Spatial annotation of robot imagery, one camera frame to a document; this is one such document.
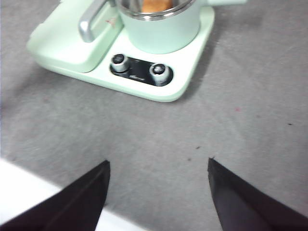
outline stainless steel rim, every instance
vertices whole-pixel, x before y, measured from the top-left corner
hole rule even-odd
[[[193,5],[196,0],[188,0],[187,2],[177,5],[176,7],[173,7],[171,9],[160,11],[160,12],[154,12],[154,13],[133,12],[127,9],[126,7],[124,7],[122,4],[120,4],[119,1],[120,0],[116,0],[116,4],[119,10],[122,13],[126,14],[127,16],[137,19],[137,20],[141,20],[141,21],[158,21],[158,20],[163,20],[163,19],[173,17],[179,13],[182,13],[187,8],[189,8],[191,5]]]

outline pink speck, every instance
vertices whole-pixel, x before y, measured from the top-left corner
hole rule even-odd
[[[109,20],[105,20],[105,22],[109,23],[112,27],[115,27],[116,18],[111,18]]]

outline white floor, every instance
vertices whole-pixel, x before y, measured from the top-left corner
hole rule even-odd
[[[0,224],[51,197],[61,190],[30,172],[0,159]],[[145,231],[103,209],[97,231]]]

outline silver knob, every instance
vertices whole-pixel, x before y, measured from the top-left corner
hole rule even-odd
[[[111,66],[116,72],[125,72],[129,69],[129,60],[123,54],[116,54],[111,59]]]
[[[168,66],[156,63],[151,65],[150,74],[155,83],[164,83],[168,80],[170,70]]]

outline mint green pot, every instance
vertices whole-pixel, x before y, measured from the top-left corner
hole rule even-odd
[[[131,43],[148,53],[165,54],[185,47],[195,38],[202,6],[243,4],[246,1],[182,0],[178,1],[178,6],[158,13],[135,12],[127,7],[132,1],[116,0],[116,4]]]

